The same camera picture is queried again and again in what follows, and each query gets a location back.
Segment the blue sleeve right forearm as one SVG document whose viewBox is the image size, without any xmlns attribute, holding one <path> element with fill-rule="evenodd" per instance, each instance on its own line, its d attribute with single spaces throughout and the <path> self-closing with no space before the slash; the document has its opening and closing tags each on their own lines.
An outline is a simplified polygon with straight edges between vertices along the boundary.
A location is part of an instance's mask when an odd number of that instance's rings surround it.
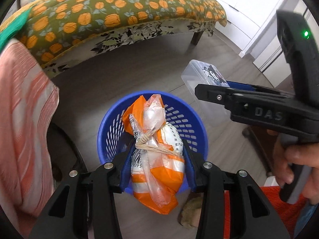
<svg viewBox="0 0 319 239">
<path fill-rule="evenodd" d="M 300 212 L 300 215 L 298 217 L 298 220 L 295 225 L 294 229 L 294 238 L 299 235 L 299 233 L 302 231 L 302 229 L 305 227 L 305 225 L 308 223 L 310 218 L 313 216 L 318 204 L 312 205 L 309 201 L 306 203 L 306 205 L 303 207 L 303 209 Z"/>
</svg>

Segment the right hand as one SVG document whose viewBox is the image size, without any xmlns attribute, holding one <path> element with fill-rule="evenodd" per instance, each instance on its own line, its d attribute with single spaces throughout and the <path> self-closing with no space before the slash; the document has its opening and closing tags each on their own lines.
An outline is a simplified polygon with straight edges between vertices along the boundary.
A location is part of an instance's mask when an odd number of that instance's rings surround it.
<svg viewBox="0 0 319 239">
<path fill-rule="evenodd" d="M 303 195 L 318 203 L 318 138 L 279 134 L 275 143 L 273 173 L 282 187 L 280 199 L 295 204 Z"/>
</svg>

